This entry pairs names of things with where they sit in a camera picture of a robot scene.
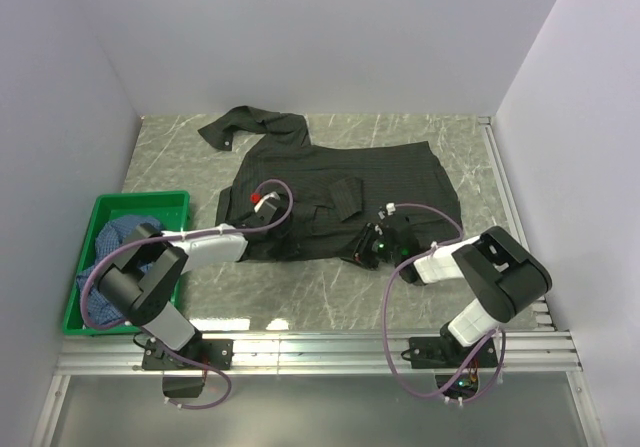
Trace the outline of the black pinstriped long sleeve shirt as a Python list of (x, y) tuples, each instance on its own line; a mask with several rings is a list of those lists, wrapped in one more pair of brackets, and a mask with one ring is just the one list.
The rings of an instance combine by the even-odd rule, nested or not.
[(199, 134), (211, 147), (229, 151), (238, 131), (262, 138), (221, 192), (217, 223), (234, 225), (249, 214), (250, 197), (260, 184), (267, 191), (291, 192), (294, 200), (284, 233), (270, 231), (250, 241), (249, 261), (336, 257), (389, 203), (407, 214), (425, 246), (458, 234), (459, 197), (427, 142), (365, 149), (316, 146), (303, 116), (249, 106), (230, 110)]

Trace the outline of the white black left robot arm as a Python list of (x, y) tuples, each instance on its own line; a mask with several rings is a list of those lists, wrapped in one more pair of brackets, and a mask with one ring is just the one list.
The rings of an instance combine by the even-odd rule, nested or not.
[(152, 353), (163, 351), (179, 369), (202, 367), (208, 358), (202, 334), (171, 303), (176, 284), (204, 265), (247, 259), (259, 241), (282, 233), (292, 209), (290, 193), (270, 192), (237, 225), (178, 233), (141, 224), (94, 268), (87, 286), (149, 335)]

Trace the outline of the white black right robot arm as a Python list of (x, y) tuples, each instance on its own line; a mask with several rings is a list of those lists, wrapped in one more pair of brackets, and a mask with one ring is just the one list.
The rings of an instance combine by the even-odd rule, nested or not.
[(425, 250), (406, 216), (384, 214), (367, 223), (345, 247), (341, 258), (375, 270), (381, 262), (400, 267), (405, 282), (429, 285), (463, 279), (474, 299), (440, 331), (444, 361), (460, 367), (472, 359), (476, 343), (491, 330), (509, 323), (552, 287), (551, 276), (505, 229)]

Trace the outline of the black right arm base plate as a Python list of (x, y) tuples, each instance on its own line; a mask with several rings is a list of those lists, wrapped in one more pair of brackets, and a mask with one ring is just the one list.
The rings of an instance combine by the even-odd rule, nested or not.
[[(469, 347), (461, 346), (453, 337), (410, 337), (401, 359), (412, 369), (457, 369), (480, 341)], [(498, 355), (492, 338), (485, 341), (470, 362), (472, 367), (498, 366)]]

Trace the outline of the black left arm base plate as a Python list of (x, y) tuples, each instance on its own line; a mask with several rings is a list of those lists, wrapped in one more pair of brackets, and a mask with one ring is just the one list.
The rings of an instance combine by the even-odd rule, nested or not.
[(143, 350), (141, 367), (144, 371), (197, 369), (200, 364), (226, 371), (231, 368), (234, 350), (231, 339), (204, 339), (188, 345), (177, 354), (168, 354), (150, 339), (145, 343), (134, 339), (133, 343)]

